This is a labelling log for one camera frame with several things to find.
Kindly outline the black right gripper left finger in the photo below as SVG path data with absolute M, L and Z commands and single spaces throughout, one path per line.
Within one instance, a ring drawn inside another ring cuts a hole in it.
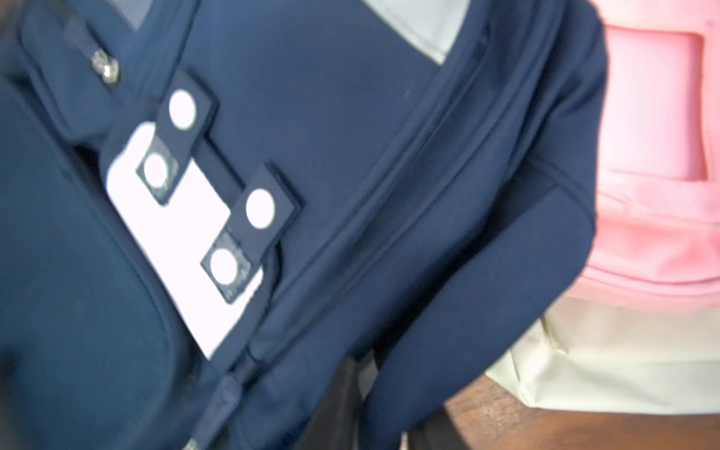
M 356 445 L 356 416 L 361 403 L 358 363 L 340 362 L 307 427 L 297 442 L 302 450 L 351 450 Z

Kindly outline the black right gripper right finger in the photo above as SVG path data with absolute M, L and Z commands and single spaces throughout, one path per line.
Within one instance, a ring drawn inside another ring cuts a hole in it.
M 449 412 L 440 408 L 408 432 L 410 450 L 469 450 Z

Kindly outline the cream canvas backpack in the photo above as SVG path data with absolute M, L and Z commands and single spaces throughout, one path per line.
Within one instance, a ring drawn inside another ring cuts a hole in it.
M 643 311 L 563 297 L 486 374 L 531 408 L 716 414 L 719 311 Z

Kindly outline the navy blue backpack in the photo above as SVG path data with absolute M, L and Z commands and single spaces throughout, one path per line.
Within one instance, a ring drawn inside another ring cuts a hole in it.
M 587 1 L 22 1 L 4 447 L 290 449 L 345 358 L 396 449 L 578 277 Z

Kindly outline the pink backpack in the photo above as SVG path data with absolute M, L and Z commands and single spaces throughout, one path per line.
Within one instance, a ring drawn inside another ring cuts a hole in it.
M 719 304 L 719 5 L 600 1 L 609 84 L 598 231 L 571 296 L 627 308 Z

